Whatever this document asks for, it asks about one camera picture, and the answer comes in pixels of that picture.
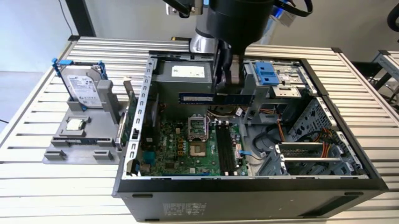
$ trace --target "motherboard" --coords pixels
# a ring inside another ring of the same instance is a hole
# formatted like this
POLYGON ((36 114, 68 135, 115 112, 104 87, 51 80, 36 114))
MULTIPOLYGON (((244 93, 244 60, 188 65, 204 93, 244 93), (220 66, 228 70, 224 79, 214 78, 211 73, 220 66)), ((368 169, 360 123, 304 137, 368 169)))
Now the motherboard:
POLYGON ((159 142, 143 146, 143 176, 247 175, 246 160, 239 153, 243 143, 238 125, 203 121, 161 122, 159 142), (226 164, 232 169, 230 173, 224 171, 226 164))

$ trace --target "metal workbench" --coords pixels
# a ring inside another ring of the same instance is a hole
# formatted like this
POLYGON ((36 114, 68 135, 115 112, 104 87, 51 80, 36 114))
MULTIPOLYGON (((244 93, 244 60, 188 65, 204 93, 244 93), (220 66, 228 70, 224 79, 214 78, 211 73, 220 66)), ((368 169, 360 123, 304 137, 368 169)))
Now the metal workbench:
MULTIPOLYGON (((139 93, 148 50, 187 51, 187 42, 81 37, 60 58, 103 60, 113 92, 132 80, 139 93)), ((252 56, 308 59, 342 116, 391 192, 326 220, 310 224, 399 223, 399 117, 342 53, 330 48, 252 45, 252 56)), ((133 223, 121 199, 111 197, 116 165, 44 165, 43 153, 67 111, 68 94, 49 69, 0 134, 0 220, 9 223, 133 223)))

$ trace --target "open computer tower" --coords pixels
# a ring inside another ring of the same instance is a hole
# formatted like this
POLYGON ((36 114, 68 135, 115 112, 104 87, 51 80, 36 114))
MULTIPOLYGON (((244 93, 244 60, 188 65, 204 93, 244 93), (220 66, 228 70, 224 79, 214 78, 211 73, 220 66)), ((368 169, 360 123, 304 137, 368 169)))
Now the open computer tower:
POLYGON ((113 193, 137 221, 330 217, 387 190, 308 62, 149 52, 113 193))

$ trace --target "green circuit board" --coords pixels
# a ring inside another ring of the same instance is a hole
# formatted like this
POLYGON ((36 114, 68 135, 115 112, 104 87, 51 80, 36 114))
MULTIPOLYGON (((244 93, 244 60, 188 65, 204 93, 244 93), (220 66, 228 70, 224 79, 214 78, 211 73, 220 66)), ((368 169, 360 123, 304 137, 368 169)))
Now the green circuit board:
MULTIPOLYGON (((200 123, 198 124, 198 132, 202 132, 200 123)), ((238 126, 230 127, 231 135, 239 135, 238 126)), ((219 176, 219 153, 218 153, 218 137, 215 124, 208 126, 208 140, 188 141, 188 123, 163 121, 159 133, 159 143, 148 148, 155 152, 155 164, 145 164, 141 161, 144 176, 173 176, 173 175, 199 175, 199 176, 219 176)), ((242 145, 242 140, 235 138, 235 142, 242 145)), ((247 175, 246 160, 242 166, 236 169, 238 175, 247 175)))

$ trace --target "ram slot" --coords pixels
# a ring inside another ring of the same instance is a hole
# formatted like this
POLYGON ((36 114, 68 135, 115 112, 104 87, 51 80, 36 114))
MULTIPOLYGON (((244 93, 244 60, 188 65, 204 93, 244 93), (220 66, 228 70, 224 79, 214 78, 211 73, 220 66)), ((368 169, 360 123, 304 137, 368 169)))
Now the ram slot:
POLYGON ((232 175, 235 171, 235 160, 228 125, 222 124, 216 126, 216 141, 222 175, 232 175))

